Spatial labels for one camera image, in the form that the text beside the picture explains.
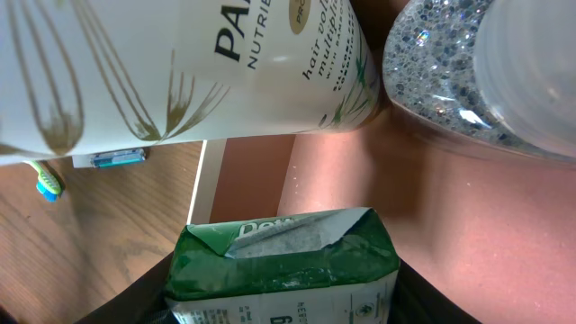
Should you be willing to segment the white Pantene tube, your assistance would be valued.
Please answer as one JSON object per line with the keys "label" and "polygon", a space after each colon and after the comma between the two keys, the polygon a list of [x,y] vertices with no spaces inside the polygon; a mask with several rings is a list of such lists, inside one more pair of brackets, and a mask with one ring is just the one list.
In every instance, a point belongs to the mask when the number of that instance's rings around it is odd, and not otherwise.
{"label": "white Pantene tube", "polygon": [[348,1],[4,0],[1,161],[349,131],[380,78]]}

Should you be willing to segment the purple hand soap pump bottle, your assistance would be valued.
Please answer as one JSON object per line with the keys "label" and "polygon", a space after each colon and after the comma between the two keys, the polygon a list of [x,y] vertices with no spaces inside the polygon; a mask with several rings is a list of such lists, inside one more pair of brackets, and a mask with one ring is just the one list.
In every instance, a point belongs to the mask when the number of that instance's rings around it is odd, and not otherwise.
{"label": "purple hand soap pump bottle", "polygon": [[384,47],[391,102],[475,158],[575,161],[575,1],[410,1]]}

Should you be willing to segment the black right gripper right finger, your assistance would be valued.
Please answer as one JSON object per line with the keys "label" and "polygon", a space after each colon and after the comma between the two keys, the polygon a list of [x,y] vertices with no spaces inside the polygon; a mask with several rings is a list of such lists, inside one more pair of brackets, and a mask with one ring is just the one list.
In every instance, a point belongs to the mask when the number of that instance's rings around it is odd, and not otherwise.
{"label": "black right gripper right finger", "polygon": [[404,260],[391,299],[389,324],[480,324]]}

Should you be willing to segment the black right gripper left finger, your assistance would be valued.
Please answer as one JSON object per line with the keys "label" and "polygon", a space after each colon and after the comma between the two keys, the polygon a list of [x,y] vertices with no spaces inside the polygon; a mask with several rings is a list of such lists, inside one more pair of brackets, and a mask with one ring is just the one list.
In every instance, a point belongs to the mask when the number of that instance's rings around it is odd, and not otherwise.
{"label": "black right gripper left finger", "polygon": [[173,254],[165,256],[128,288],[77,323],[176,323],[164,297]]}

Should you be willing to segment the green white soap packet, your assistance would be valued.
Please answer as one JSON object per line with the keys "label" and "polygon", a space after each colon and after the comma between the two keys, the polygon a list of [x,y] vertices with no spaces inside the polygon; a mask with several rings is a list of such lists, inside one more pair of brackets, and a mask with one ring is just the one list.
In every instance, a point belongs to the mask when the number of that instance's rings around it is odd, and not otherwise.
{"label": "green white soap packet", "polygon": [[189,224],[164,296],[180,323],[384,323],[400,263],[370,208]]}

